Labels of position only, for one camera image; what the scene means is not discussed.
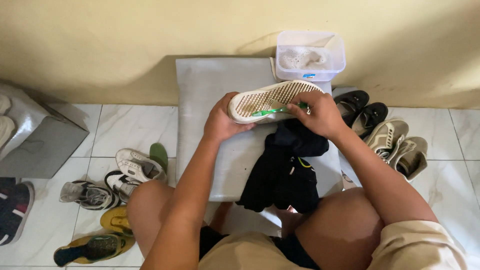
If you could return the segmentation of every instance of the shorts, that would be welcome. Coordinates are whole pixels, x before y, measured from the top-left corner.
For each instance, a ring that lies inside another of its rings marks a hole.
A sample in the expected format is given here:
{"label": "shorts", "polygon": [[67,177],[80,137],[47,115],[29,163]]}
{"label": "shorts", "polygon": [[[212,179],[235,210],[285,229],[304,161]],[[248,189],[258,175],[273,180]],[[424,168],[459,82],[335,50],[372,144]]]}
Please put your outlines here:
{"label": "shorts", "polygon": [[[220,234],[210,226],[204,226],[200,230],[200,259],[212,249],[220,240],[227,237],[228,234]],[[283,255],[291,262],[300,267],[320,270],[320,267],[307,254],[301,246],[295,233],[290,234],[286,238],[270,236],[275,246],[280,249]]]}

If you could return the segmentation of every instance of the hand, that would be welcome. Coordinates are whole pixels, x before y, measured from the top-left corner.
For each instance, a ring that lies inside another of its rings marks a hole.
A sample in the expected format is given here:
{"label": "hand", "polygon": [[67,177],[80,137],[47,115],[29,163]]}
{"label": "hand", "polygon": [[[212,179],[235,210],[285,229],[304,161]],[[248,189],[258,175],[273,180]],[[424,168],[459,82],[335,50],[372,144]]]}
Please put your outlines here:
{"label": "hand", "polygon": [[205,123],[204,138],[223,142],[237,133],[250,130],[256,126],[255,123],[237,124],[228,116],[228,103],[236,94],[238,92],[225,94],[212,108]]}
{"label": "hand", "polygon": [[[310,115],[295,105],[300,101],[309,105]],[[315,134],[332,140],[347,127],[335,101],[329,94],[317,90],[302,92],[296,95],[291,103],[287,105],[290,112]]]}

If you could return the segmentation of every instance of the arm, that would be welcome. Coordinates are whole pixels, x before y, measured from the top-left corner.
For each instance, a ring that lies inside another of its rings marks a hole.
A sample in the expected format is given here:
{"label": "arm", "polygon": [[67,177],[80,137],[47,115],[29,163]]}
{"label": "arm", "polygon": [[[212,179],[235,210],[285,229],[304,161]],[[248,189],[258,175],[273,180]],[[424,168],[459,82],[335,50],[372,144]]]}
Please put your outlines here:
{"label": "arm", "polygon": [[200,228],[220,144],[234,134],[255,126],[236,124],[228,117],[228,102],[235,95],[235,92],[226,94],[210,112],[204,136],[173,192],[169,202],[170,211],[145,258],[142,270],[198,268]]}
{"label": "arm", "polygon": [[385,225],[411,220],[438,222],[420,194],[343,122],[329,94],[320,91],[304,92],[298,94],[292,103],[300,101],[309,104],[310,115],[296,105],[289,104],[292,114],[314,133],[326,137],[338,147]]}

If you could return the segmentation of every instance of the yellow wall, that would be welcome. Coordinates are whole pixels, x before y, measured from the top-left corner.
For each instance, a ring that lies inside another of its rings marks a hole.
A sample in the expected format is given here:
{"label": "yellow wall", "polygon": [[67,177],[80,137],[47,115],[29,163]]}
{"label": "yellow wall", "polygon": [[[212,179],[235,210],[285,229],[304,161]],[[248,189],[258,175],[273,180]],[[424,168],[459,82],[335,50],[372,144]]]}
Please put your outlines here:
{"label": "yellow wall", "polygon": [[175,59],[345,41],[335,84],[389,106],[480,109],[478,0],[0,0],[0,78],[75,103],[174,105]]}

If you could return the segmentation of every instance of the soapy water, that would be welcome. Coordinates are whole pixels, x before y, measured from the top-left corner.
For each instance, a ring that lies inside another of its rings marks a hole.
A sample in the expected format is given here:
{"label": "soapy water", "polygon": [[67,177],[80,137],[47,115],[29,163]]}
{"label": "soapy water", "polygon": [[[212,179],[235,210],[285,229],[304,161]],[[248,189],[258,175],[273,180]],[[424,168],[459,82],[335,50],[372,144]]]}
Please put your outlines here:
{"label": "soapy water", "polygon": [[278,63],[284,69],[329,70],[330,51],[323,47],[278,46]]}

